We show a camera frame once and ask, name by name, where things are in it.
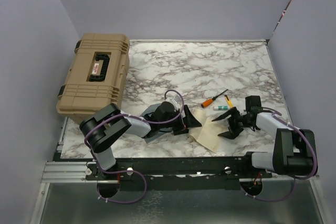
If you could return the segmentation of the white green glue stick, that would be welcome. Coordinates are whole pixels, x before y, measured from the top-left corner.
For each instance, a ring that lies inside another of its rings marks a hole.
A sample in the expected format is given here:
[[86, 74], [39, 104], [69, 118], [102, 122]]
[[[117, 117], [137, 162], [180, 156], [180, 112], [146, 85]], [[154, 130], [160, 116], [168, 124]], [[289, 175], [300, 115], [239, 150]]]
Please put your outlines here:
[[214, 106], [213, 109], [215, 111], [227, 111], [230, 109], [230, 107], [227, 105], [219, 105], [219, 106]]

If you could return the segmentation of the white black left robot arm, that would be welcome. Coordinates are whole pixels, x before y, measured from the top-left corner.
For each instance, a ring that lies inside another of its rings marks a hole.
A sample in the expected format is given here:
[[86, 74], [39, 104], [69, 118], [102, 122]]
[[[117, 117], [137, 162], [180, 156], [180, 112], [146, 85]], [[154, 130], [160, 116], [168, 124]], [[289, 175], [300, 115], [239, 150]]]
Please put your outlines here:
[[182, 135], [201, 126], [187, 105], [178, 109], [167, 101], [149, 106], [140, 117], [128, 115], [112, 103], [79, 124], [85, 144], [99, 164], [98, 173], [104, 179], [115, 175], [116, 159], [111, 146], [122, 135], [135, 135], [148, 143], [166, 133]]

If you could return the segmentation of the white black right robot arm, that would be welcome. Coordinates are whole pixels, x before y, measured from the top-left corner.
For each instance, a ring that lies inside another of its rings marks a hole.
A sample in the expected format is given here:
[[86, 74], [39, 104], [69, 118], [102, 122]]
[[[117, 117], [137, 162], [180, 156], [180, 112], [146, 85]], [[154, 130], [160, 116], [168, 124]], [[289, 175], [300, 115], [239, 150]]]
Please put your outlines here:
[[271, 153], [246, 153], [248, 160], [241, 164], [241, 171], [246, 177], [254, 177], [260, 169], [301, 180], [317, 173], [314, 133], [295, 127], [280, 117], [280, 112], [262, 106], [260, 96], [250, 95], [245, 98], [244, 114], [234, 106], [213, 119], [214, 122], [224, 119], [228, 122], [228, 130], [218, 134], [220, 137], [233, 140], [244, 128], [250, 128], [253, 131], [263, 130], [275, 140]]

